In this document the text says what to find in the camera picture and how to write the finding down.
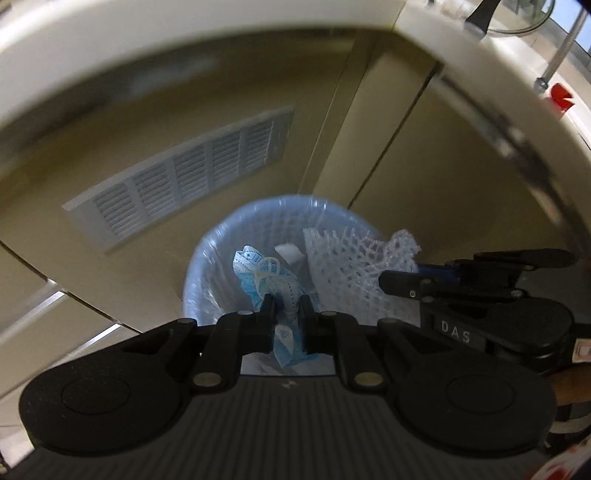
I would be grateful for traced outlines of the person right hand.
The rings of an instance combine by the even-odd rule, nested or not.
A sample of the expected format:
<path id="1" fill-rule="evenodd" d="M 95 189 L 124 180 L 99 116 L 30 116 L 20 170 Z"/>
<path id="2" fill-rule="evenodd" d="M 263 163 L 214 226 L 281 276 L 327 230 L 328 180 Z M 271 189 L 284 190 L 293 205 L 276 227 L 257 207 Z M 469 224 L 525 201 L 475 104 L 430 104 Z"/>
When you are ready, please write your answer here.
<path id="1" fill-rule="evenodd" d="M 591 400 L 591 366 L 578 365 L 565 372 L 551 375 L 552 386 L 559 406 L 585 403 Z"/>

